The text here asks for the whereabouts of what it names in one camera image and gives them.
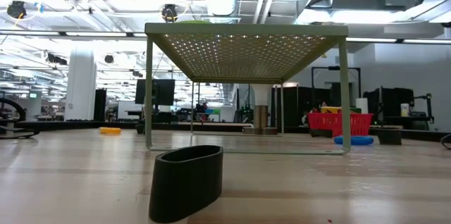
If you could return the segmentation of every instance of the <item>blue object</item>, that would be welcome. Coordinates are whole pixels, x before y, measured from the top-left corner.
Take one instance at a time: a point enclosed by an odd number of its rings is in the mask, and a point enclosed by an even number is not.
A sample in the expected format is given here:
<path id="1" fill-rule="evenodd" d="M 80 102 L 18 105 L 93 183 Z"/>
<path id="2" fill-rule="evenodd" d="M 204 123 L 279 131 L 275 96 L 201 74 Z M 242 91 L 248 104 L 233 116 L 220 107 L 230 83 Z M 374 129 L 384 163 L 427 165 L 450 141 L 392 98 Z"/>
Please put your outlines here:
<path id="1" fill-rule="evenodd" d="M 343 144 L 343 136 L 335 137 L 333 141 L 336 144 Z M 353 146 L 366 146 L 373 144 L 374 139 L 370 136 L 351 136 L 351 145 Z"/>

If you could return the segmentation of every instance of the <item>ceiling beam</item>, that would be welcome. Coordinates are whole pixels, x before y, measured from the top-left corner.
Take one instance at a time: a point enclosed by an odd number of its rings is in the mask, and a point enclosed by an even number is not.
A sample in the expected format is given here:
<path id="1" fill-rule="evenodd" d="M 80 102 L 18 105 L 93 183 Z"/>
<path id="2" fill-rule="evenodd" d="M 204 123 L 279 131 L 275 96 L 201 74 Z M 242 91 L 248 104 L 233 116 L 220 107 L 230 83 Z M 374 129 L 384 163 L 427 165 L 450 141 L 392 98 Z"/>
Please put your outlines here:
<path id="1" fill-rule="evenodd" d="M 10 20 L 8 18 L 5 18 L 3 16 L 0 16 L 0 19 L 4 20 L 5 23 L 10 23 L 12 25 L 16 25 L 16 28 L 18 28 L 19 30 L 30 30 L 28 27 L 22 26 L 20 24 L 20 22 L 16 24 L 16 22 L 14 22 L 14 21 L 12 21 L 12 20 Z"/>
<path id="2" fill-rule="evenodd" d="M 94 1 L 89 1 L 89 5 L 94 9 L 94 13 L 99 14 L 103 19 L 105 19 L 107 22 L 109 22 L 111 25 L 113 25 L 117 30 L 121 31 L 121 32 L 127 32 L 126 30 L 124 30 L 118 23 L 114 22 L 110 17 L 108 17 L 96 4 Z M 108 5 L 106 5 L 108 11 L 110 13 L 115 13 L 114 10 L 109 7 Z"/>

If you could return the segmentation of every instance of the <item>black plastic holder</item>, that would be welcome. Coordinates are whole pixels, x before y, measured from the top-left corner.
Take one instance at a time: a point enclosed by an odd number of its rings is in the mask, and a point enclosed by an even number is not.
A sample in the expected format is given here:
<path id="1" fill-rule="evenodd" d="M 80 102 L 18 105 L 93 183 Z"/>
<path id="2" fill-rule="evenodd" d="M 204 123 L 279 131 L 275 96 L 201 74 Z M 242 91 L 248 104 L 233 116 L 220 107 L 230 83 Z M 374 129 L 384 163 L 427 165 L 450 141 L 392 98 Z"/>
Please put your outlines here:
<path id="1" fill-rule="evenodd" d="M 222 192 L 223 148 L 185 147 L 155 159 L 149 217 L 157 223 L 182 220 L 213 203 Z"/>
<path id="2" fill-rule="evenodd" d="M 394 130 L 380 131 L 376 134 L 381 145 L 401 146 L 402 135 L 401 132 Z"/>

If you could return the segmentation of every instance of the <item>perforated metal top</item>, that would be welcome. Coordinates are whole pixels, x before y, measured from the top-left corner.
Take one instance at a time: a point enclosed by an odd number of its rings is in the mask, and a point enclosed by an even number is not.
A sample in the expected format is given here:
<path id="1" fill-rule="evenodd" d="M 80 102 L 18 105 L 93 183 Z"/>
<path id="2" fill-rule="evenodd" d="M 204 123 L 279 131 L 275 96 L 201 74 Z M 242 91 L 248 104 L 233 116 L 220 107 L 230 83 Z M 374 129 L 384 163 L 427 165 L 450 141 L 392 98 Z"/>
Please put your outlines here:
<path id="1" fill-rule="evenodd" d="M 195 82 L 273 84 L 345 40 L 347 27 L 147 23 L 146 33 Z"/>

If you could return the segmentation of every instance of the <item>yellow object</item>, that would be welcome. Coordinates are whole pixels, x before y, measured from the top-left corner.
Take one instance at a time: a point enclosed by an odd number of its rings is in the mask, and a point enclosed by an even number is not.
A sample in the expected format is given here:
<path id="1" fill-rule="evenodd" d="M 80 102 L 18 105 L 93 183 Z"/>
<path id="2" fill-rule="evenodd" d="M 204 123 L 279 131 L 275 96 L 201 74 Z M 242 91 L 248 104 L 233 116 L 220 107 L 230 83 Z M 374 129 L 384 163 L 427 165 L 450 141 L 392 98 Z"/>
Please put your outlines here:
<path id="1" fill-rule="evenodd" d="M 341 107 L 321 107 L 321 112 L 338 114 L 341 113 Z"/>
<path id="2" fill-rule="evenodd" d="M 99 128 L 100 134 L 120 134 L 120 128 L 101 127 Z"/>
<path id="3" fill-rule="evenodd" d="M 401 104 L 401 116 L 407 117 L 409 116 L 410 105 L 409 104 Z"/>

